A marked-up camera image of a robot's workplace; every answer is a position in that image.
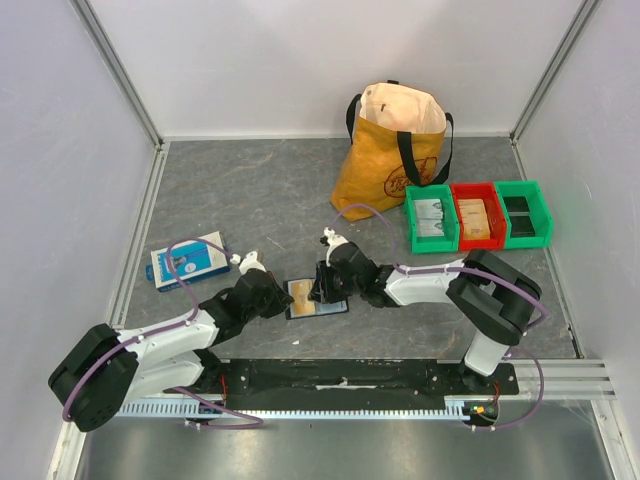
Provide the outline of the gold credit card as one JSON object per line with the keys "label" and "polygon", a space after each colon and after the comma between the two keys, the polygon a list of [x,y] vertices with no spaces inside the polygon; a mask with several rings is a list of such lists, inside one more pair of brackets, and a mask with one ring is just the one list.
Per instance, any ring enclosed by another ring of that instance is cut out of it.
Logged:
{"label": "gold credit card", "polygon": [[293,318],[313,316],[316,314],[316,306],[309,298],[313,287],[311,279],[294,280],[289,284],[290,295],[294,298],[291,305],[291,316]]}

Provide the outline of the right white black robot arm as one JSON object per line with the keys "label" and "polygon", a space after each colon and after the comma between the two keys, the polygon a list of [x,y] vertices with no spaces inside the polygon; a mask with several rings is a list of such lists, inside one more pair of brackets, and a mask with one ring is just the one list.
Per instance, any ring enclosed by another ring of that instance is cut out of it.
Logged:
{"label": "right white black robot arm", "polygon": [[358,295],[375,308],[414,304],[451,304],[476,328],[458,381],[467,392],[483,392],[509,348],[517,346],[530,329],[534,312],[544,320],[539,285],[484,249],[463,259],[436,266],[376,264],[352,241],[326,235],[326,256],[316,265],[309,298],[333,304]]}

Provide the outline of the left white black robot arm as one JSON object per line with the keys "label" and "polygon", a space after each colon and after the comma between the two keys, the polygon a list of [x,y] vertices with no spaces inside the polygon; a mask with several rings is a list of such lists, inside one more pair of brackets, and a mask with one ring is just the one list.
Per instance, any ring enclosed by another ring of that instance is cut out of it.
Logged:
{"label": "left white black robot arm", "polygon": [[223,367],[212,347],[238,336],[252,320],[284,313],[293,297],[272,273],[250,269],[236,284],[184,315],[148,327],[90,328],[48,379],[62,417],[93,431],[124,405],[165,390],[210,392]]}

